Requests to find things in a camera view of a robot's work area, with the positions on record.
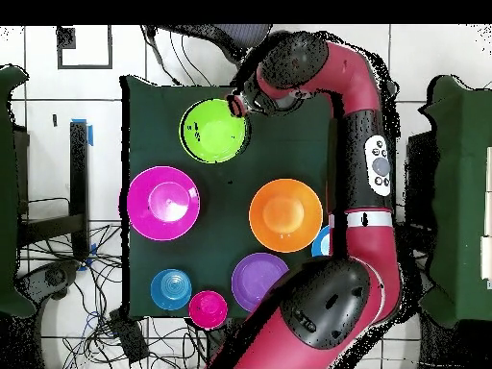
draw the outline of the white tile floor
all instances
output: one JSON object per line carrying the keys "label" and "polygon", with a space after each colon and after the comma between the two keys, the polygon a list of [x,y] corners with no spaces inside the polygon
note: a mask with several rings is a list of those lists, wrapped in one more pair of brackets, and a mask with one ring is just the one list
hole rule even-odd
{"label": "white tile floor", "polygon": [[[105,44],[107,26],[76,26],[77,48],[64,50],[65,63],[107,63]],[[455,74],[468,86],[492,87],[492,34],[490,25],[275,25],[274,30],[326,30],[347,42],[379,54],[387,63],[390,75],[400,85],[397,109],[401,118],[402,137],[398,142],[397,200],[402,203],[403,164],[406,141],[410,135],[431,128],[417,109],[426,100],[427,85],[439,74]],[[157,64],[154,54],[142,38],[138,26],[111,26],[112,69],[64,69],[57,67],[55,27],[0,27],[0,65],[11,63],[24,67],[30,79],[12,94],[15,121],[27,126],[31,134],[29,194],[30,199],[47,197],[68,198],[68,132],[71,119],[85,118],[93,126],[93,146],[89,146],[89,188],[91,228],[111,223],[117,226],[117,208],[121,186],[121,90],[120,75],[132,74],[158,85],[170,85],[169,78]],[[181,82],[190,85],[171,47],[173,45],[199,85],[205,80],[183,58],[181,36],[159,32],[158,47],[167,69]],[[184,38],[184,48],[193,61],[214,85],[229,83],[235,68],[227,62],[214,45],[196,38]],[[53,124],[53,114],[58,126]],[[31,217],[45,217],[66,213],[66,202],[31,204]],[[98,242],[96,234],[92,238]],[[99,249],[105,254],[120,256],[119,234]],[[21,263],[21,273],[33,269],[45,257],[30,251],[30,260]],[[94,263],[95,268],[102,267]],[[111,272],[111,279],[121,280],[121,271]],[[79,272],[78,286],[85,294],[86,306],[94,309],[93,281],[87,271]],[[121,284],[105,283],[109,309],[121,303]],[[183,353],[182,332],[169,335],[166,341],[159,336],[184,326],[183,320],[145,320],[142,330],[151,351],[160,356]],[[68,351],[62,338],[74,347],[86,325],[82,297],[75,286],[59,302],[51,301],[45,311],[42,342],[48,369],[62,369]],[[411,319],[391,329],[383,341],[368,353],[356,369],[415,369],[420,345],[419,321]],[[189,340],[185,352],[192,352]],[[111,348],[111,357],[119,354]],[[176,358],[183,367],[183,360]],[[197,361],[189,360],[188,366]],[[150,357],[142,362],[143,369],[171,369],[166,363]],[[127,361],[116,362],[114,369],[140,369]],[[109,369],[108,365],[91,364],[86,369]]]}

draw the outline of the green bowl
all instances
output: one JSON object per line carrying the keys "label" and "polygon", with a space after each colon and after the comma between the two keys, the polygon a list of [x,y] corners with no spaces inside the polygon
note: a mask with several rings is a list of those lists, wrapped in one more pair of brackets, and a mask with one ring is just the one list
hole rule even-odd
{"label": "green bowl", "polygon": [[222,99],[200,101],[189,108],[180,123],[180,141],[200,162],[217,163],[240,154],[248,141],[248,122],[234,117]]}

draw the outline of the orange bowl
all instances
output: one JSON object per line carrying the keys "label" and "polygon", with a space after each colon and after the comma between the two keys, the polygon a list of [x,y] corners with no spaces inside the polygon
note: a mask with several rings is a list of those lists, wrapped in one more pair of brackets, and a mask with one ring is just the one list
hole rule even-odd
{"label": "orange bowl", "polygon": [[249,217],[259,243],[272,251],[290,253],[306,248],[318,235],[323,207],[306,184],[279,179],[257,192]]}

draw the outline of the small blue bowl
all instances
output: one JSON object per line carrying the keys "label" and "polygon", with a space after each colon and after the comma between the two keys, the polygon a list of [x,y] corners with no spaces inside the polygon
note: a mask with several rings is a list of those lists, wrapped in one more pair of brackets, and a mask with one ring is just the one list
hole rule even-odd
{"label": "small blue bowl", "polygon": [[330,254],[330,225],[323,228],[312,242],[311,254],[328,256]]}
{"label": "small blue bowl", "polygon": [[150,295],[162,309],[172,311],[183,308],[191,298],[191,281],[181,270],[162,270],[152,279]]}

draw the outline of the power adapter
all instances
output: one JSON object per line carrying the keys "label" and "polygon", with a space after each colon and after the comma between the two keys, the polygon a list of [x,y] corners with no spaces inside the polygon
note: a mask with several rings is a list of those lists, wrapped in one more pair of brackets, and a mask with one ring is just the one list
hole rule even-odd
{"label": "power adapter", "polygon": [[108,325],[114,336],[120,339],[123,352],[130,363],[138,362],[150,355],[149,346],[136,320],[122,315],[117,308],[110,312]]}

